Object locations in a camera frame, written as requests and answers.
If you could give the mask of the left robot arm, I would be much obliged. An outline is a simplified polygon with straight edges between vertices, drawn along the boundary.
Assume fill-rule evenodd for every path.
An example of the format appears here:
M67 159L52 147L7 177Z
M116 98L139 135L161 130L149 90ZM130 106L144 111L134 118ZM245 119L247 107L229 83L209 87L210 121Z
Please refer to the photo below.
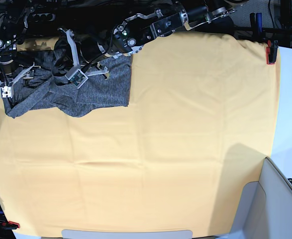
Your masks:
M65 32L73 61L59 60L56 67L57 76L65 76L68 81L79 87L88 77L107 73L106 68L96 71L105 58L131 56L141 51L142 47L157 37L171 35L179 28L192 30L200 25L226 17L234 7L244 4L243 0L179 0L172 5L154 6L149 14L135 13L116 21L105 35L88 32L79 45L74 41L74 34L69 29Z

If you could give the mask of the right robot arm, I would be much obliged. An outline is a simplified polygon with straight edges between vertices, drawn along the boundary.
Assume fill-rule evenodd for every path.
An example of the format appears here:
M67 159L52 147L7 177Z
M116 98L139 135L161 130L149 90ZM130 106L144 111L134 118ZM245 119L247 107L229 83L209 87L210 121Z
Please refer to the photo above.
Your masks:
M8 86L8 76L17 69L14 59L17 45L29 29L31 15L40 5L39 0L0 0L0 86Z

